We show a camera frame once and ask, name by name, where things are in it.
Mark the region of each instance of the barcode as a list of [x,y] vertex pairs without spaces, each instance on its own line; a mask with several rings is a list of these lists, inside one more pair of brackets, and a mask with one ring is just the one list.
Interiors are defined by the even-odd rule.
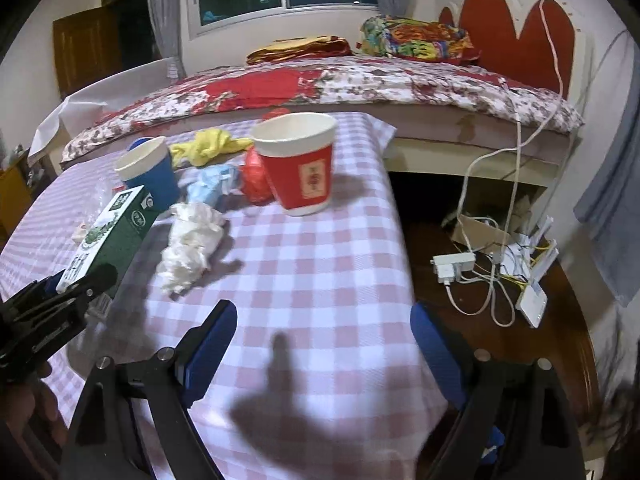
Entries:
[[97,317],[98,319],[106,320],[110,306],[111,306],[111,297],[106,292],[104,292],[100,296],[95,298],[95,300],[89,303],[89,308],[87,309],[87,313],[90,316]]

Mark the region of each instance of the crumpled white tissue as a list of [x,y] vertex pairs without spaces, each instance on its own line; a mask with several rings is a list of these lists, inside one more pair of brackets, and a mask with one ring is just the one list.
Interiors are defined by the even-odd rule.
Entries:
[[165,291],[181,294],[209,269],[209,257],[224,236],[225,218],[202,202],[174,204],[170,211],[174,224],[157,272]]

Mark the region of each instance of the colorful pillow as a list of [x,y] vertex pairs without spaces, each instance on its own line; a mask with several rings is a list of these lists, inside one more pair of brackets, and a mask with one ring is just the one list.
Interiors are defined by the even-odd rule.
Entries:
[[279,62],[294,58],[350,56],[349,42],[338,36],[315,36],[313,38],[295,38],[294,40],[276,40],[273,43],[254,50],[246,58],[247,65],[265,61]]
[[360,38],[356,48],[370,56],[454,64],[479,57],[466,30],[439,22],[373,16],[362,24]]

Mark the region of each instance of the red headboard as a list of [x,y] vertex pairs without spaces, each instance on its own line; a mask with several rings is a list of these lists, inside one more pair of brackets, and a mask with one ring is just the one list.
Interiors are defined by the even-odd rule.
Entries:
[[[542,6],[558,54],[564,86],[562,96],[566,98],[574,63],[574,26],[555,0],[545,0]],[[442,9],[439,20],[454,25],[449,7]],[[468,30],[472,43],[481,51],[480,66],[521,83],[558,92],[558,78],[539,1],[529,11],[519,38],[505,0],[465,0],[458,26]]]

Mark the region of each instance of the checkered tablecloth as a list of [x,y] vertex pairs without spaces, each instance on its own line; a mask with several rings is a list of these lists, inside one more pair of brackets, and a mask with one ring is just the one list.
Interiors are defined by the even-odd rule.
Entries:
[[[238,308],[238,330],[207,395],[190,411],[227,479],[413,477],[446,402],[409,327],[412,285],[382,163],[394,129],[367,114],[335,117],[331,205],[292,218],[276,203],[226,197],[228,237],[212,269],[175,301],[155,276],[170,219],[154,224],[106,322],[91,319],[51,359],[49,384],[68,423],[82,376],[98,356],[146,359],[228,299]],[[241,137],[252,124],[226,129]],[[98,180],[119,184],[117,157],[70,168],[36,200],[0,256],[3,298],[66,266],[76,250],[71,234]],[[194,171],[182,173],[181,186]],[[170,478],[145,410],[149,455],[158,477]]]

